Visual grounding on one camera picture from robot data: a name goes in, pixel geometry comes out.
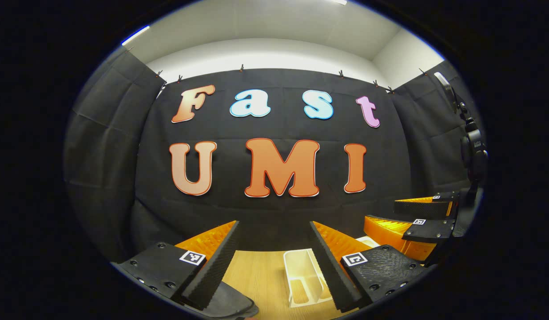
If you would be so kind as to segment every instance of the light blue letter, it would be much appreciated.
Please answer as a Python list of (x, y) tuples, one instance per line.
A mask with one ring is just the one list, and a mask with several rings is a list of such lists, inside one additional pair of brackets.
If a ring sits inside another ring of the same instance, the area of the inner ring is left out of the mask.
[(318, 118), (326, 120), (334, 115), (332, 108), (332, 97), (327, 92), (308, 90), (302, 94), (302, 100), (307, 106), (304, 113), (311, 119)]
[(271, 108), (267, 105), (268, 97), (266, 92), (258, 89), (237, 93), (235, 99), (238, 101), (231, 105), (229, 112), (234, 117), (246, 117), (248, 115), (264, 117), (271, 112)]

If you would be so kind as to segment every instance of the wooden table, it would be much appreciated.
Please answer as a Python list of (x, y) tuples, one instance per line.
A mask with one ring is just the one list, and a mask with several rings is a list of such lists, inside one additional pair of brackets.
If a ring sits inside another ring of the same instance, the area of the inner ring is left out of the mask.
[(289, 288), (282, 255), (285, 251), (236, 251), (223, 281), (254, 300), (258, 320), (331, 320), (341, 313), (334, 301), (289, 308)]

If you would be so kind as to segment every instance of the ceiling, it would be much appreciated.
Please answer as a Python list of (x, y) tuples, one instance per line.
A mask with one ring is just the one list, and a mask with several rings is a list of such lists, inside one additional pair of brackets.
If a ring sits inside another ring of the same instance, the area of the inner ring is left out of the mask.
[(200, 44), (242, 38), (280, 38), (327, 45), (368, 60), (401, 29), (348, 1), (201, 0), (154, 22), (126, 44), (143, 63)]

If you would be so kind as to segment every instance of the ceiling light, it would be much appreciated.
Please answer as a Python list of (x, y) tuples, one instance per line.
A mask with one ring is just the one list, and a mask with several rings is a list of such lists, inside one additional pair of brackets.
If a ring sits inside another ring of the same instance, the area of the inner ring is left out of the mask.
[(145, 26), (144, 28), (142, 28), (142, 30), (140, 30), (139, 32), (135, 33), (134, 35), (132, 35), (130, 38), (126, 39), (122, 45), (125, 45), (127, 43), (129, 43), (132, 39), (136, 38), (139, 34), (143, 33), (144, 31), (146, 31), (147, 29), (149, 28), (149, 26)]

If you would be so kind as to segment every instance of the white wall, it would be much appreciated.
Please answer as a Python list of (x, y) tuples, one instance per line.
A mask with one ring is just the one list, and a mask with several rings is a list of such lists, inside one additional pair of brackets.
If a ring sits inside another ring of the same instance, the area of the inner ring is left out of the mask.
[(171, 53), (147, 65), (168, 82), (220, 71), (283, 68), (333, 73), (387, 87), (383, 73), (367, 59), (339, 49), (309, 42), (252, 38), (197, 45)]
[(395, 89), (445, 59), (428, 44), (401, 29), (375, 56), (373, 63)]

